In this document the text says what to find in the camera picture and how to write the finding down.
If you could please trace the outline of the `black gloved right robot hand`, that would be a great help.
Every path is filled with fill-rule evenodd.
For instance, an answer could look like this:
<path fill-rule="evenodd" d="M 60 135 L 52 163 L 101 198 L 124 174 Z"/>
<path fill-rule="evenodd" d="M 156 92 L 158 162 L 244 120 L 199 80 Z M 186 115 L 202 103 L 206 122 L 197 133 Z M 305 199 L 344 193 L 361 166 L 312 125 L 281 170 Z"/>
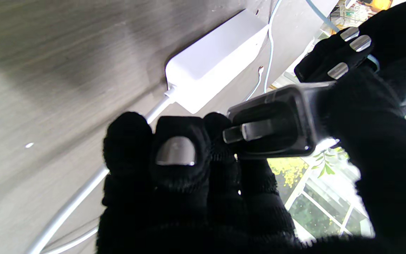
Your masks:
<path fill-rule="evenodd" d="M 300 242 L 268 162 L 235 159 L 221 139 L 224 115 L 161 117 L 153 133 L 126 111 L 103 141 L 97 253 L 406 254 L 406 119 L 395 89 L 367 68 L 350 71 L 321 111 L 360 171 L 373 238 Z"/>

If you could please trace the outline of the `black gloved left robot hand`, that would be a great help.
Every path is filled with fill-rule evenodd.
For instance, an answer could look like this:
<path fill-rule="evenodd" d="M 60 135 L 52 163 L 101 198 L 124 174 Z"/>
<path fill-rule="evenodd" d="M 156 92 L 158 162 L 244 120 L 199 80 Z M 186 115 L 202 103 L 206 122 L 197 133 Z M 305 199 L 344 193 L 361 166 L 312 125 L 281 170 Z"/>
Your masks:
<path fill-rule="evenodd" d="M 332 81 L 328 72 L 342 62 L 350 71 L 375 72 L 395 91 L 406 114 L 406 2 L 322 39 L 294 73 L 302 83 Z"/>

